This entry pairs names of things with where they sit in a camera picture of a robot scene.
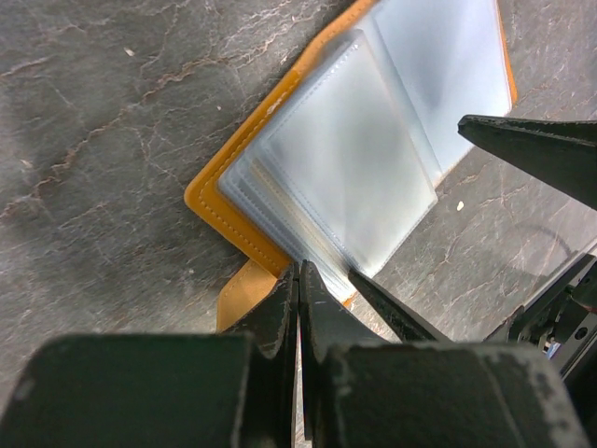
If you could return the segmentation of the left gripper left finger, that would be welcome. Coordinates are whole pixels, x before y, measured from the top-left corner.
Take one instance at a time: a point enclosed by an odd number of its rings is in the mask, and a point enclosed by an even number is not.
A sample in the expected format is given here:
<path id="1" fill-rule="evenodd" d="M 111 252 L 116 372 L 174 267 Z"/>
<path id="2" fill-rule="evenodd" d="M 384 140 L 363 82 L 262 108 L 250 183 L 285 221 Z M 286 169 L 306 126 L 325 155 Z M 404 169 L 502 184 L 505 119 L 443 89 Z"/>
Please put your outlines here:
<path id="1" fill-rule="evenodd" d="M 5 447 L 291 447 L 299 267 L 217 334 L 74 334 L 41 346 Z"/>

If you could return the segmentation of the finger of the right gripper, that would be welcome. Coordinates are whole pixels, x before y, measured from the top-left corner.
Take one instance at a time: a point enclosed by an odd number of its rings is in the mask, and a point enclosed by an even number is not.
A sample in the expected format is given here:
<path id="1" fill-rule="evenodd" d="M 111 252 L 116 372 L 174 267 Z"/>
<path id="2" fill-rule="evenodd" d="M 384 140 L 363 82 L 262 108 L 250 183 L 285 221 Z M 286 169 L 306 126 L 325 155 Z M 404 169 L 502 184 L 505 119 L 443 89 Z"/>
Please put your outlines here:
<path id="1" fill-rule="evenodd" d="M 458 133 L 495 157 L 596 208 L 596 122 L 465 115 Z"/>
<path id="2" fill-rule="evenodd" d="M 451 341 L 430 322 L 372 279 L 355 270 L 349 271 L 348 279 L 402 342 L 449 343 Z"/>

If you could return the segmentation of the orange leather card holder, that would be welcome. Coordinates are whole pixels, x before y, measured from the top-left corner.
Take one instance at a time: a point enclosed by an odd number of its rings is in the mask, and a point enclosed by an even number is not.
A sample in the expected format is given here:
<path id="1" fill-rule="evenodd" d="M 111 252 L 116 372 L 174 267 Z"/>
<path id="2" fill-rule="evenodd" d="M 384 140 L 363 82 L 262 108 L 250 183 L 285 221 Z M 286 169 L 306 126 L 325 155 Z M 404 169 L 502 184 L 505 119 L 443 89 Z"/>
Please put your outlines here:
<path id="1" fill-rule="evenodd" d="M 293 261 L 348 303 L 348 272 L 377 274 L 470 151 L 461 117 L 503 117 L 516 99 L 496 2 L 353 3 L 187 186 L 187 206 L 248 258 L 217 328 Z"/>

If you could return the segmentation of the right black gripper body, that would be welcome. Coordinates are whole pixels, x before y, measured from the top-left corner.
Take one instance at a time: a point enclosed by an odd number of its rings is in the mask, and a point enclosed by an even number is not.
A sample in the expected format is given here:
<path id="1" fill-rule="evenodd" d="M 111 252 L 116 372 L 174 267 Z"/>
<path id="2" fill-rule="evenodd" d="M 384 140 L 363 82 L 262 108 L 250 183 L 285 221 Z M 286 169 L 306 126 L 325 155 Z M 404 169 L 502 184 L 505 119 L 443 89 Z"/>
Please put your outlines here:
<path id="1" fill-rule="evenodd" d="M 596 256 L 580 254 L 487 338 L 538 348 L 568 386 L 596 376 Z"/>

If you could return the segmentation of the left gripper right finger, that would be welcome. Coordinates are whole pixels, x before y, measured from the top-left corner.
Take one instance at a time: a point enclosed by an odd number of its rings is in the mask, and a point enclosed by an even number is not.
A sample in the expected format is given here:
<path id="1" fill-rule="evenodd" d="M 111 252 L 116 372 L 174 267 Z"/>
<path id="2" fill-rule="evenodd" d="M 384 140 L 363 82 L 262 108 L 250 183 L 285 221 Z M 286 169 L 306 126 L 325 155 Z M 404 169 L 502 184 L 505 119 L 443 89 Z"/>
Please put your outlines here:
<path id="1" fill-rule="evenodd" d="M 390 343 L 300 268 L 303 418 L 316 447 L 587 447 L 553 364 L 520 343 Z"/>

